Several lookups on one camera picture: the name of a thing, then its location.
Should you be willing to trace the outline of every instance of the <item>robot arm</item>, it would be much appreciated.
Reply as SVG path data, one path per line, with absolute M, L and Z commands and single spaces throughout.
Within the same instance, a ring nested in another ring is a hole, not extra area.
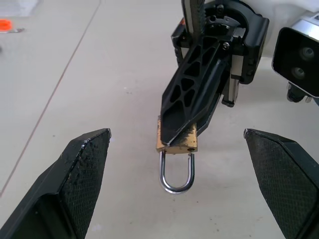
M 184 18 L 172 35 L 178 69 L 163 93 L 158 121 L 161 182 L 170 193 L 189 189 L 197 136 L 222 97 L 233 107 L 239 84 L 250 84 L 262 55 L 291 87 L 288 100 L 319 97 L 319 2 L 182 0 Z M 164 175 L 166 153 L 190 153 L 187 183 L 175 188 Z

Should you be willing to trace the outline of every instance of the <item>camera lens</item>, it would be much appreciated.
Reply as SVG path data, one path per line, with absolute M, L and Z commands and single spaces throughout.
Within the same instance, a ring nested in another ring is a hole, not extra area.
M 311 61 L 315 57 L 315 53 L 311 48 L 304 47 L 300 50 L 300 56 L 305 61 Z
M 302 80 L 305 77 L 304 70 L 299 67 L 294 67 L 293 69 L 291 69 L 291 73 L 299 80 Z

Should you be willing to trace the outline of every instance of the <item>camera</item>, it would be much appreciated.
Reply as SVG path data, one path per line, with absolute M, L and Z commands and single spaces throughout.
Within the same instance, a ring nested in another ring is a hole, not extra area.
M 290 82 L 289 100 L 319 97 L 319 14 L 303 16 L 292 27 L 281 29 L 273 69 Z

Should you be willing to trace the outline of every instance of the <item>orange object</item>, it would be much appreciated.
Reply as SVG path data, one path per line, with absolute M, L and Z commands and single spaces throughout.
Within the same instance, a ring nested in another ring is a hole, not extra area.
M 0 31 L 10 31 L 12 29 L 12 22 L 7 19 L 0 19 Z

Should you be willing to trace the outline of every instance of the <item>floor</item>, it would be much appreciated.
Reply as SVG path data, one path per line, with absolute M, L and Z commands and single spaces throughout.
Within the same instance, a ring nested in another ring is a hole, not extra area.
M 170 34 L 181 16 L 180 1 L 55 0 L 13 19 L 26 31 L 0 35 L 0 226 L 71 139 L 109 127 L 86 238 L 284 238 L 243 131 L 294 139 L 318 159 L 319 108 L 286 100 L 287 82 L 271 59 L 262 58 L 254 82 L 240 87 L 234 108 L 218 105 L 198 139 L 193 187 L 179 196 L 160 187 L 157 117 L 177 68 Z M 167 159 L 172 184 L 184 182 L 185 160 Z

